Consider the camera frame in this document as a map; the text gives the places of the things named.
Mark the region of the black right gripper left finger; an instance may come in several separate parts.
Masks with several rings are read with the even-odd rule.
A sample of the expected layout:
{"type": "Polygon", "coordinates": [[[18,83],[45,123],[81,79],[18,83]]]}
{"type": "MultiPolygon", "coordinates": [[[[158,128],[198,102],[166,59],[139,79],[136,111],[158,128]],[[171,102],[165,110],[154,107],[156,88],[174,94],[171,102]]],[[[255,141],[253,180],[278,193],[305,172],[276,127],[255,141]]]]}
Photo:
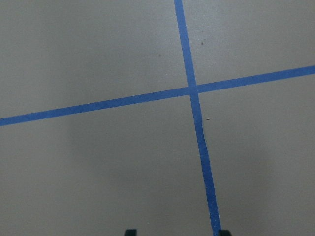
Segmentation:
{"type": "Polygon", "coordinates": [[[125,230],[124,236],[137,236],[136,229],[127,229],[125,230]]]}

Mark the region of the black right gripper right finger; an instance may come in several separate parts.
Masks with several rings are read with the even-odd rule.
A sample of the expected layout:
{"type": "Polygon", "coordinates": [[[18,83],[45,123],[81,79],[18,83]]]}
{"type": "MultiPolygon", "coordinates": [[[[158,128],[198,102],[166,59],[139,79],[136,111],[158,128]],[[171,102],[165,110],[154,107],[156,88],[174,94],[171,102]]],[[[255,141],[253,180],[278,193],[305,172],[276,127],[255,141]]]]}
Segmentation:
{"type": "Polygon", "coordinates": [[[229,230],[219,230],[218,236],[231,236],[231,232],[229,230]]]}

